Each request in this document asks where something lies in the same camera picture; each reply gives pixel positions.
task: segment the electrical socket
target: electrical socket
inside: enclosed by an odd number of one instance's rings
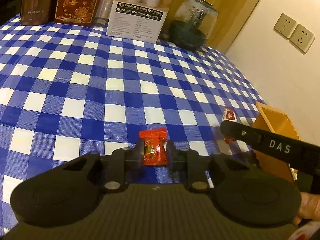
[[[298,23],[294,19],[283,13],[277,21],[274,29],[281,33],[284,37],[290,38],[297,25]]]
[[[311,31],[307,30],[301,24],[298,24],[290,41],[304,53],[307,53],[315,39],[316,37]]]

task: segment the table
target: table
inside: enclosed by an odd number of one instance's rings
[[[222,53],[106,36],[101,27],[49,23],[0,27],[0,235],[17,222],[10,194],[25,179],[90,151],[132,147],[139,131],[165,127],[177,148],[248,152],[227,145],[225,106],[252,124],[254,87]],[[179,182],[165,167],[144,183]]]

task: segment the screw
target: screw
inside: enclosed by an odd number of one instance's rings
[[[118,188],[120,188],[120,186],[121,186],[121,184],[116,181],[110,181],[104,185],[104,187],[107,189],[118,189]]]
[[[196,190],[205,190],[208,188],[208,184],[202,181],[196,181],[191,185]]]

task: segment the glass jar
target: glass jar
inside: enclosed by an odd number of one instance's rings
[[[205,0],[186,0],[169,27],[169,39],[182,49],[199,50],[209,38],[218,12]]]

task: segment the red wrapped candy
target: red wrapped candy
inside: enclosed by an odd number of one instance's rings
[[[164,143],[167,140],[167,130],[160,128],[156,130],[141,131],[139,137],[144,139],[144,165],[167,165],[167,155]]]
[[[236,113],[227,107],[224,110],[224,113],[222,116],[222,121],[225,121],[225,120],[229,120],[229,121],[233,121],[233,122],[237,121]],[[232,142],[235,142],[236,140],[232,137],[226,136],[224,138],[224,141],[225,141],[225,143],[230,144]]]

